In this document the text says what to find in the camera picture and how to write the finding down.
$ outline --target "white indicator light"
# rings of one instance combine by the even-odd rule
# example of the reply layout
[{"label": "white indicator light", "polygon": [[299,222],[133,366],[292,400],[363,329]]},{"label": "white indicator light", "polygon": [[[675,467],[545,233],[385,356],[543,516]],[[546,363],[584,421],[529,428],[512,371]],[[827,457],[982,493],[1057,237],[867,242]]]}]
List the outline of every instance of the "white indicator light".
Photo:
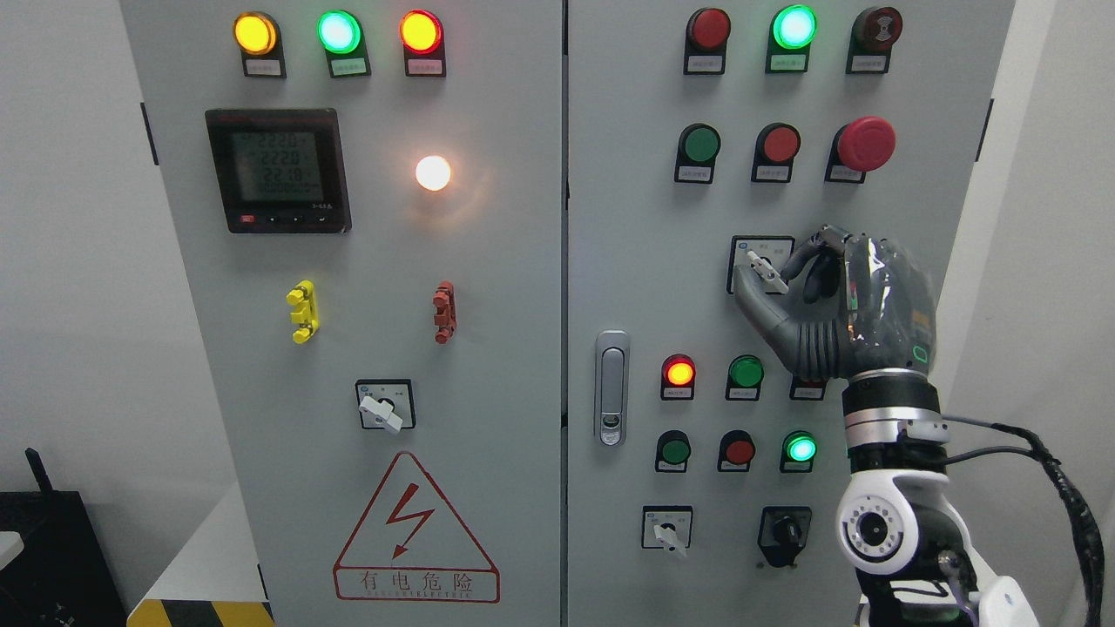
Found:
[{"label": "white indicator light", "polygon": [[429,155],[423,157],[415,166],[415,179],[418,184],[432,192],[440,192],[449,184],[453,176],[453,168],[449,162],[442,155]]}]

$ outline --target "lightning bolt symbol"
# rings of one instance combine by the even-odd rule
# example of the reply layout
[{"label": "lightning bolt symbol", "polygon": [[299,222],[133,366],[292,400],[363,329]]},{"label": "lightning bolt symbol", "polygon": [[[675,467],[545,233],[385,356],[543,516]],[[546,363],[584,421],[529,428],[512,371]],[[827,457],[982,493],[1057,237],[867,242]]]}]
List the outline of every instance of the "lightning bolt symbol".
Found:
[{"label": "lightning bolt symbol", "polygon": [[418,533],[418,530],[421,529],[421,525],[426,524],[426,521],[429,520],[429,517],[434,515],[434,510],[425,510],[421,512],[415,512],[413,514],[399,515],[399,512],[403,511],[403,508],[407,507],[407,503],[410,502],[410,499],[415,495],[415,492],[417,491],[418,491],[417,483],[411,483],[410,485],[407,485],[407,490],[406,492],[403,493],[403,498],[399,499],[399,503],[395,505],[395,511],[391,512],[391,515],[387,517],[387,524],[395,524],[396,522],[403,522],[405,520],[410,520],[415,518],[420,519],[418,521],[418,524],[416,524],[415,528],[410,531],[410,536],[407,536],[407,539],[404,540],[401,544],[395,546],[395,554],[391,556],[391,559],[395,559],[401,556],[403,553],[407,552],[407,542],[409,542],[410,539],[415,537],[415,533]]}]

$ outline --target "robotic arm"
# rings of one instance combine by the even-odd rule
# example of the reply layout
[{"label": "robotic arm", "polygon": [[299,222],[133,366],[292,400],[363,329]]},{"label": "robotic arm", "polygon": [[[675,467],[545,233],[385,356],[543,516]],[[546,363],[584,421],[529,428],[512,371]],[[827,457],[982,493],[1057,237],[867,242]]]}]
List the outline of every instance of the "robotic arm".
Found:
[{"label": "robotic arm", "polygon": [[[944,498],[949,432],[928,380],[935,322],[925,273],[895,242],[831,225],[799,247],[780,276],[749,258],[750,269],[734,269],[736,301],[783,365],[805,380],[849,380],[842,398],[852,480],[836,534],[867,599],[860,625],[1037,627],[1014,579],[977,577],[973,560],[982,560]],[[838,297],[827,320],[796,319],[766,293],[785,292],[784,280],[811,261],[802,293],[809,303]],[[951,600],[903,600],[896,583],[908,581],[947,586]]]}]

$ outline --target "warning sign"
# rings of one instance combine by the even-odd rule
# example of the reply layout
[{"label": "warning sign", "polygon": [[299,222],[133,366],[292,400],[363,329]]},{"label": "warning sign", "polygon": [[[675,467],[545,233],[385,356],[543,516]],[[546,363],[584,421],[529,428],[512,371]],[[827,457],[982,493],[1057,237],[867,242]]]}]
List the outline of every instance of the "warning sign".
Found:
[{"label": "warning sign", "polygon": [[333,583],[342,600],[500,602],[500,570],[407,451],[337,558]]}]

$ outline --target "yellow black hazard stripe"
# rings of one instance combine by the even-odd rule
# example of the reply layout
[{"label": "yellow black hazard stripe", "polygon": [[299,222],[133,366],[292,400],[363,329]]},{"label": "yellow black hazard stripe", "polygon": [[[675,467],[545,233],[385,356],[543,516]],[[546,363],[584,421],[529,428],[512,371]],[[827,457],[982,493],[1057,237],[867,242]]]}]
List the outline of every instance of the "yellow black hazard stripe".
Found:
[{"label": "yellow black hazard stripe", "polygon": [[271,604],[145,599],[128,627],[274,627]]}]

